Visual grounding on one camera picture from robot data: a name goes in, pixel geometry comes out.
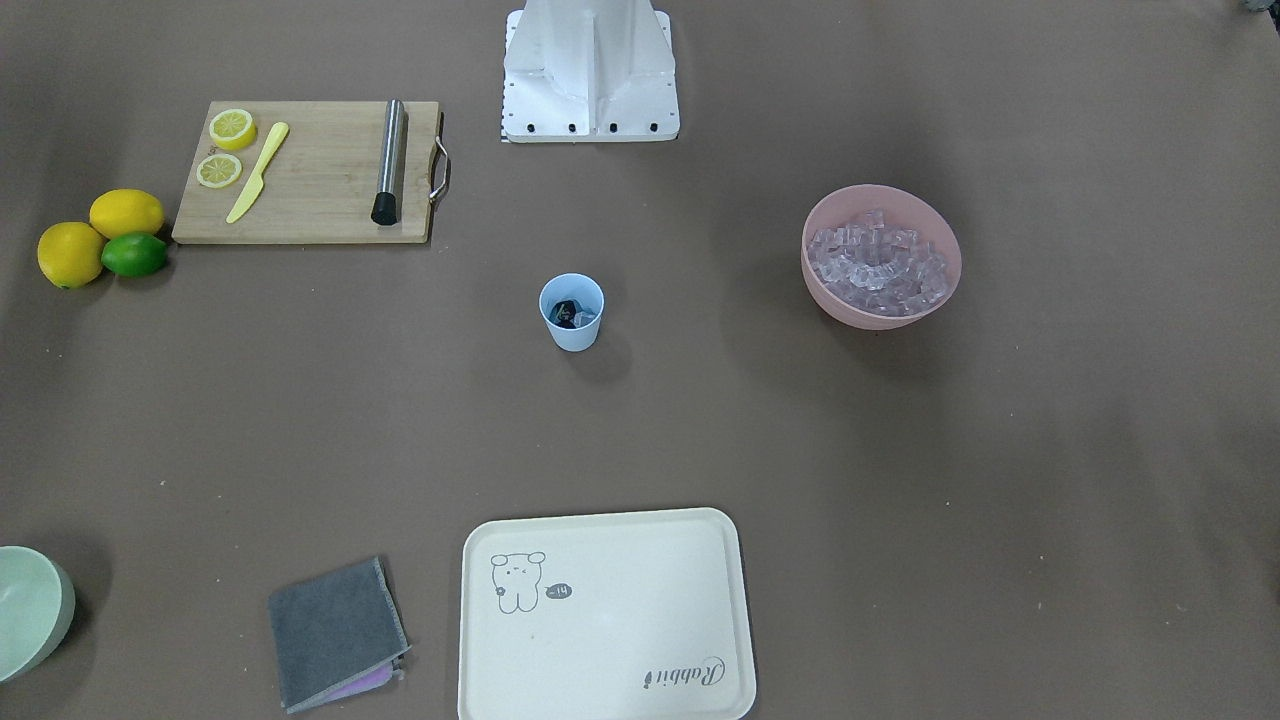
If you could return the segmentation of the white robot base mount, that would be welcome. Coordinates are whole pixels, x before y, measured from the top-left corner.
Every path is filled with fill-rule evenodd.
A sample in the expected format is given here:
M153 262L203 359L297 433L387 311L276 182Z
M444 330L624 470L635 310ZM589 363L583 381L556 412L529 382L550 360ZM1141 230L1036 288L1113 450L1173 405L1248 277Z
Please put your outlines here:
M672 23L649 1L527 1L504 23L500 138L640 143L678 137Z

